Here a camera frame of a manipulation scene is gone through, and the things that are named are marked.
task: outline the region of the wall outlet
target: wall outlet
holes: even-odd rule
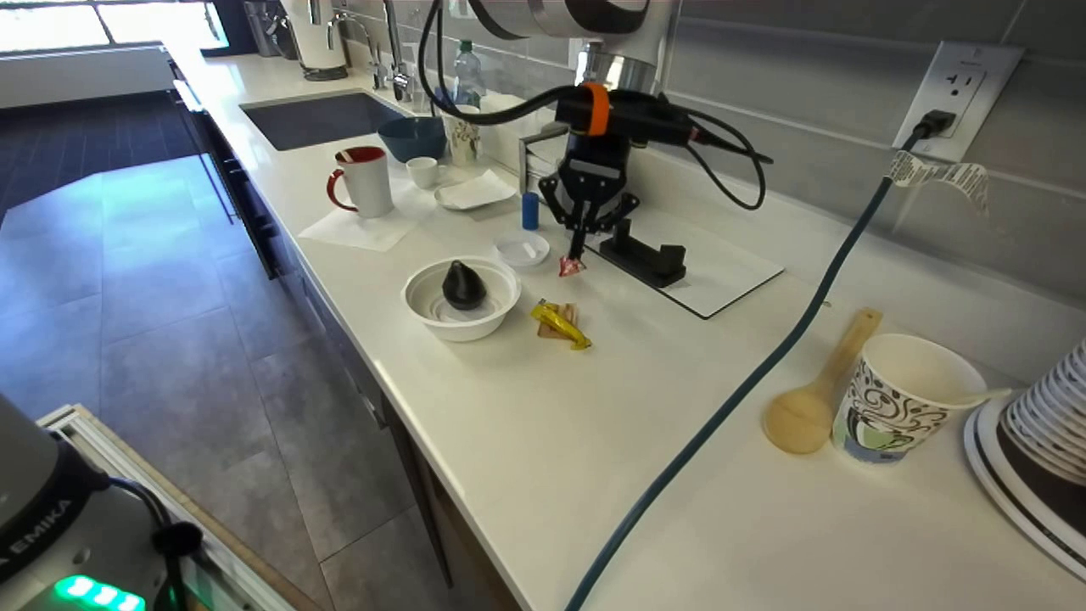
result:
[[[891,140],[891,146],[904,146],[912,131],[912,124],[934,111],[952,111],[952,124],[938,136],[917,144],[917,154],[938,156],[938,158],[963,158],[969,151],[980,123],[987,119],[999,92],[1010,77],[1015,66],[1023,58],[1023,49],[987,49],[987,44],[940,44],[938,54],[925,66],[925,76],[912,95],[912,105]]]

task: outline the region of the small cup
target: small cup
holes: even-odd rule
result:
[[[430,190],[439,184],[439,158],[433,156],[415,156],[415,158],[408,158],[408,174],[422,190]]]
[[[985,401],[987,382],[963,355],[921,336],[880,332],[859,353],[830,441],[859,462],[898,462],[949,410]]]
[[[379,146],[354,146],[336,154],[336,169],[326,179],[328,204],[355,210],[361,217],[385,217],[394,210],[387,184],[387,154]]]

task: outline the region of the gray floor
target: gray floor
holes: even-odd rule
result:
[[[93,407],[322,608],[455,608],[391,438],[196,156],[3,217],[0,389]]]

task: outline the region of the kitchen counter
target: kitchen counter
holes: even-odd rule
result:
[[[446,255],[490,255],[498,233],[515,230],[520,210],[433,206],[379,255],[300,239],[332,210],[322,184],[344,144],[274,154],[239,105],[368,89],[368,77],[301,83],[279,58],[207,61],[187,50],[178,66],[527,608],[563,608],[641,489],[786,332],[846,233],[834,217],[786,197],[739,214],[710,197],[697,169],[641,154],[630,163],[646,200],[639,223],[678,230],[690,248],[732,242],[786,272],[697,320],[601,257],[587,255],[576,277],[556,277],[551,257],[520,276],[524,301],[494,336],[441,342],[400,307],[405,277]],[[553,221],[543,233],[563,252]],[[572,301],[593,349],[535,339],[527,316],[535,298]],[[866,239],[808,339],[650,507],[590,608],[1083,608],[1086,583],[973,487],[961,416],[883,467],[830,447],[792,457],[763,441],[757,416],[766,397],[818,373],[856,307],[940,336],[993,380],[1030,380],[1086,332],[1071,307]]]

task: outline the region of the green cable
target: green cable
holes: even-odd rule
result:
[[[934,128],[924,123],[912,128],[909,144],[904,151],[912,151],[921,140],[934,136]],[[711,410],[711,416],[678,447],[678,454],[650,480],[650,487],[641,493],[641,499],[624,514],[624,521],[618,522],[618,530],[609,535],[609,543],[601,548],[601,552],[590,559],[587,573],[581,577],[572,596],[569,596],[569,611],[581,611],[590,588],[601,582],[601,573],[609,570],[611,557],[618,552],[618,548],[624,543],[624,535],[641,522],[641,515],[649,514],[649,507],[670,489],[670,482],[687,467],[687,462],[715,435],[715,429],[745,401],[745,395],[794,349],[794,342],[811,330],[825,294],[830,293],[830,284],[839,283],[856,242],[863,239],[863,230],[873,223],[873,217],[880,214],[887,190],[891,186],[888,178],[880,179],[869,206],[859,214],[859,221],[851,223],[849,239],[839,246],[830,266],[825,267],[808,309],[801,312],[801,320],[792,327],[792,332],[776,342],[776,349],[771,355],[761,361],[761,365],[754,365],[745,373],[745,380]]]

